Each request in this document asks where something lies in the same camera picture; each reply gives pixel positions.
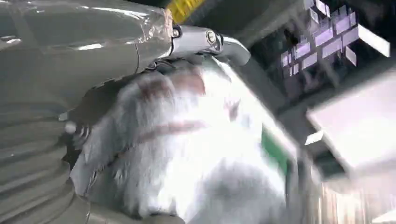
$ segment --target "plastic wrap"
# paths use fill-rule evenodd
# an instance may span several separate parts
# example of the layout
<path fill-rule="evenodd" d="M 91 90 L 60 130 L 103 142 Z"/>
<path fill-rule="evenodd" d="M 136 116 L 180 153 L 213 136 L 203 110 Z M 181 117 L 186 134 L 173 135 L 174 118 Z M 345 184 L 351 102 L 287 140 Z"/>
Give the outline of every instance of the plastic wrap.
<path fill-rule="evenodd" d="M 84 145 L 71 174 L 76 191 L 133 217 L 173 214 L 191 224 L 277 219 L 285 206 L 283 175 L 257 139 L 230 120 L 230 105 L 239 100 L 229 81 L 195 68 L 149 73 L 125 87 Z M 147 95 L 144 86 L 155 82 L 176 88 Z M 141 133 L 186 120 L 203 125 L 139 141 Z"/>
<path fill-rule="evenodd" d="M 170 42 L 171 21 L 169 27 L 165 10 L 156 7 L 104 0 L 1 1 L 0 4 L 18 9 L 12 14 L 20 15 L 23 18 L 20 23 L 27 25 L 19 33 L 44 52 L 89 50 L 152 39 Z M 17 28 L 23 28 L 19 21 L 14 22 Z"/>
<path fill-rule="evenodd" d="M 2 0 L 0 18 L 8 102 L 74 107 L 89 88 L 139 73 L 171 48 L 169 13 L 126 1 Z"/>

